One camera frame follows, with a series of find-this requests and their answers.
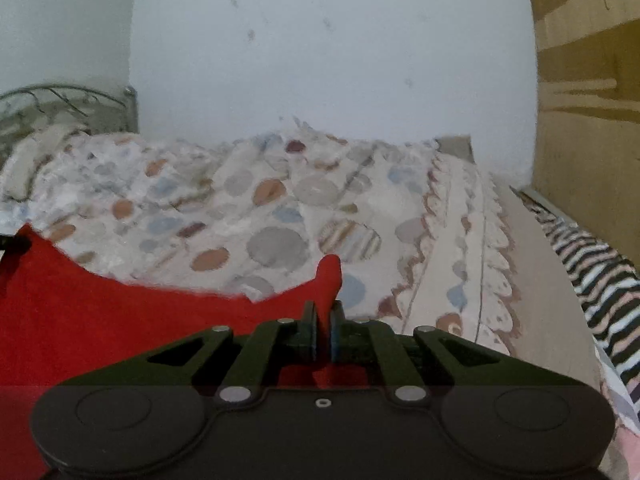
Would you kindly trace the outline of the black white striped cloth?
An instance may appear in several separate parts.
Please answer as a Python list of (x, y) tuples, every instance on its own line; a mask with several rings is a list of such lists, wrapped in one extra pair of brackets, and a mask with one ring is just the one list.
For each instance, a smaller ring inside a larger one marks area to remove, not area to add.
[(521, 192), (564, 266), (592, 336), (639, 399), (639, 272), (604, 240)]

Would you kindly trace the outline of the red long-sleeve shirt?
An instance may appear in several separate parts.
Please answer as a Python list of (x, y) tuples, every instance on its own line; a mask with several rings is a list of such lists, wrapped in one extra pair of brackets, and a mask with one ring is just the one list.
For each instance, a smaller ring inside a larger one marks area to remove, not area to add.
[(261, 322), (297, 318), (307, 300), (320, 318), (342, 286), (340, 259), (320, 259), (314, 277), (254, 302), (242, 296), (125, 285), (92, 274), (29, 226), (32, 247), (1, 263), (1, 475), (37, 479), (44, 465), (28, 418), (41, 393), (62, 380), (169, 344), (214, 325), (240, 335)]

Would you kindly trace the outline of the patterned circle print duvet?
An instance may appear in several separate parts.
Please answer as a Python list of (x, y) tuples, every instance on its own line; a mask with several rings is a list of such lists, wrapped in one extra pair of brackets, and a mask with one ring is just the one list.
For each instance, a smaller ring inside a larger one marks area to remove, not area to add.
[(305, 126), (201, 148), (56, 125), (1, 156), (1, 229), (26, 223), (96, 274), (253, 300), (334, 255), (350, 318), (436, 326), (602, 382), (540, 227), (505, 184), (433, 142)]

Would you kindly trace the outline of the metal bed headboard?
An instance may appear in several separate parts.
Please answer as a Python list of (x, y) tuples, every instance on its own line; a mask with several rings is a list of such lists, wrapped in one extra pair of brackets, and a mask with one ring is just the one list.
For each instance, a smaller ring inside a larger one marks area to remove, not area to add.
[(80, 84), (31, 84), (1, 96), (1, 163), (15, 145), (52, 125), (71, 125), (91, 134), (139, 132), (138, 95)]

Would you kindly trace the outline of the brown cardboard board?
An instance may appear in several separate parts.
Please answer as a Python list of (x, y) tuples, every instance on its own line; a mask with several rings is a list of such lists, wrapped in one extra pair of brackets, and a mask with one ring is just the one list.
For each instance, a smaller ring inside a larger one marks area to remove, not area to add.
[(530, 0), (538, 67), (533, 187), (639, 260), (639, 0)]

